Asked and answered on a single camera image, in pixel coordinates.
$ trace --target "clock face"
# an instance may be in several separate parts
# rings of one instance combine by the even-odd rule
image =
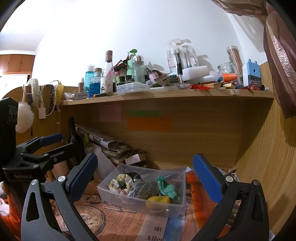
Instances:
[[[88,206],[78,206],[76,209],[94,235],[103,231],[106,217],[101,210]]]

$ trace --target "ceiling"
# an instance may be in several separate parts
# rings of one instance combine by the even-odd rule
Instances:
[[[76,0],[25,0],[0,32],[0,51],[35,52],[49,28]]]

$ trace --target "gray cloth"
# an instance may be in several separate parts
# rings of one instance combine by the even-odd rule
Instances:
[[[144,182],[142,179],[132,184],[131,192],[128,196],[137,197],[147,200],[150,197],[159,195],[159,187],[157,181]]]

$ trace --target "silver bolt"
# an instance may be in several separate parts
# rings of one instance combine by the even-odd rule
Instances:
[[[233,178],[231,176],[227,176],[225,179],[227,182],[233,182]]]
[[[58,180],[59,182],[63,182],[63,181],[65,181],[65,179],[66,179],[65,176],[60,176],[57,180]]]
[[[34,179],[34,180],[31,182],[31,184],[32,184],[32,185],[35,185],[37,182],[38,182],[38,180],[37,180],[37,179]]]
[[[259,185],[260,185],[260,182],[259,182],[257,179],[253,180],[253,183],[254,183],[256,186],[259,186]]]

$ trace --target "curtain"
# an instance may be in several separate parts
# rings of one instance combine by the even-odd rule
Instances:
[[[285,118],[296,115],[296,42],[288,27],[265,0],[211,0],[228,13],[267,16],[263,45],[273,78],[275,98]]]

